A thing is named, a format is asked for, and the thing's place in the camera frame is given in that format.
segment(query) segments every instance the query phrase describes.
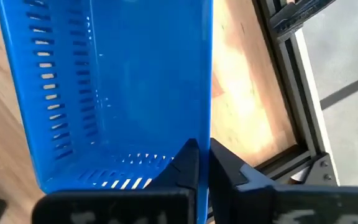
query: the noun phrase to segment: wooden table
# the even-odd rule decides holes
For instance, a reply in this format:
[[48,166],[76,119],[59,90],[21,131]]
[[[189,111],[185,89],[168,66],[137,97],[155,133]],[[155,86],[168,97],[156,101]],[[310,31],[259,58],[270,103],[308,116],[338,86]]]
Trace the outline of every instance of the wooden table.
[[[295,143],[251,0],[214,1],[212,136],[257,165]],[[1,223],[29,223],[35,183],[0,31]]]

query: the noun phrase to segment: wooden surface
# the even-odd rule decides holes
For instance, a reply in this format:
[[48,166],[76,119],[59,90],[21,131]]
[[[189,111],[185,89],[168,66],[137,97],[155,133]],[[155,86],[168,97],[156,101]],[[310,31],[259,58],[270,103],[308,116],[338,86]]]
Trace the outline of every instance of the wooden surface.
[[256,166],[295,138],[251,0],[214,0],[212,137]]
[[[215,0],[212,135],[256,165],[295,143],[250,0]],[[35,183],[0,31],[1,223],[29,223]]]

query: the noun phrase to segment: gray floor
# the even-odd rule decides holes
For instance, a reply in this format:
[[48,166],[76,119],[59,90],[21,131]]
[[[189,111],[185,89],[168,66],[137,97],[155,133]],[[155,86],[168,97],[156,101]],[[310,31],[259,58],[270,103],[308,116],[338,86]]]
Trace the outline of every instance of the gray floor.
[[303,29],[342,185],[358,185],[358,1],[337,0]]

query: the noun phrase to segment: screw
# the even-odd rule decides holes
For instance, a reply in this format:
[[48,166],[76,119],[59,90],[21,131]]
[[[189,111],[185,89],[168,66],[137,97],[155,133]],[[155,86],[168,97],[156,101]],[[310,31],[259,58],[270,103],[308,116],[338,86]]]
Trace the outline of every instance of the screw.
[[325,181],[328,181],[328,180],[332,180],[332,179],[333,179],[333,178],[332,178],[330,175],[328,175],[328,174],[324,174],[323,178],[324,178]]
[[320,162],[320,166],[321,166],[321,167],[327,167],[327,166],[328,166],[327,161],[321,161],[321,162]]

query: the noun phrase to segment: blue plastic basket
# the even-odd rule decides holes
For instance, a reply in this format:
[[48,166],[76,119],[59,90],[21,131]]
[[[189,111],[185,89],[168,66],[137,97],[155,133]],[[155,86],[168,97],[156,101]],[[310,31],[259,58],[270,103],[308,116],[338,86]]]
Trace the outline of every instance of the blue plastic basket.
[[196,138],[205,210],[211,0],[0,0],[0,21],[44,192],[142,188]]

